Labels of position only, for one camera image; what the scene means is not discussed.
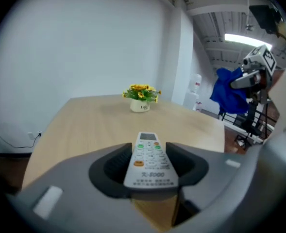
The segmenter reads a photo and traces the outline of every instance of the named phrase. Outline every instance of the sunflower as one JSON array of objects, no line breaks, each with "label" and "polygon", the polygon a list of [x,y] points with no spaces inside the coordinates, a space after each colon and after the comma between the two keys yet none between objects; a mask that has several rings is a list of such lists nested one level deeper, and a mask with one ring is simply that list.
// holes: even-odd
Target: sunflower
[{"label": "sunflower", "polygon": [[137,90],[137,91],[141,91],[141,90],[146,90],[149,88],[149,85],[146,85],[146,84],[132,84],[130,86],[130,88],[132,90]]},{"label": "sunflower", "polygon": [[148,91],[156,91],[156,89],[153,88],[152,86],[149,86],[149,87],[147,88],[147,90],[148,90]]}]

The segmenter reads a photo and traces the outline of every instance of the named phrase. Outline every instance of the white pot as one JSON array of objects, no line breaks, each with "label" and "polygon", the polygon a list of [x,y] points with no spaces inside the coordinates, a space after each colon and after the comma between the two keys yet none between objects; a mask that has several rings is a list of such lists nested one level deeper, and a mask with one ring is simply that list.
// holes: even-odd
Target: white pot
[{"label": "white pot", "polygon": [[130,109],[134,112],[149,111],[150,105],[146,101],[132,99]]}]

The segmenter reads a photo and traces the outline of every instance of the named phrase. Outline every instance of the white remote control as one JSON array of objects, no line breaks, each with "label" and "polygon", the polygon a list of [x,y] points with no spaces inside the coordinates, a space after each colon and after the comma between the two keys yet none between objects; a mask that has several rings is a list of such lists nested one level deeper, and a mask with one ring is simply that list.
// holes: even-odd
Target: white remote control
[{"label": "white remote control", "polygon": [[178,176],[155,133],[138,133],[123,184],[148,190],[178,187]]}]

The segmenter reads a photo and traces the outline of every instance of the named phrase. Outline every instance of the ceiling beam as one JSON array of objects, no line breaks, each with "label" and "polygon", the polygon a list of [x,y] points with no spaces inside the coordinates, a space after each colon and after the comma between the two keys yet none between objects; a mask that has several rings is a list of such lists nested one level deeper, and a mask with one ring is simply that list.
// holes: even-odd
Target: ceiling beam
[{"label": "ceiling beam", "polygon": [[[227,52],[235,52],[235,53],[240,53],[241,46],[242,44],[240,43],[231,43],[231,42],[206,42],[204,45],[206,51],[227,51]],[[244,45],[243,52],[242,52],[242,58],[246,56],[250,51],[252,51],[253,48],[254,47],[252,46]],[[277,62],[277,66],[280,69],[285,69],[286,60],[276,55],[275,53],[273,53],[273,56]]]},{"label": "ceiling beam", "polygon": [[[267,5],[265,0],[250,0],[250,5]],[[190,16],[212,12],[244,12],[247,13],[247,0],[193,0],[187,6]]]}]

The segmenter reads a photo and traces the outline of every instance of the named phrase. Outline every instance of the floor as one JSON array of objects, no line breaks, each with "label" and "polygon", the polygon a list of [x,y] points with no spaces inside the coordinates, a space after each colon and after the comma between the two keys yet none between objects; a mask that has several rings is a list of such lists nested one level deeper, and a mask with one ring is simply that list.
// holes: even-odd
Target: floor
[{"label": "floor", "polygon": [[[236,133],[234,131],[225,129],[225,152],[244,154],[243,148],[234,142],[235,137]],[[0,177],[5,192],[14,195],[21,190],[28,160],[28,158],[0,157]]]}]

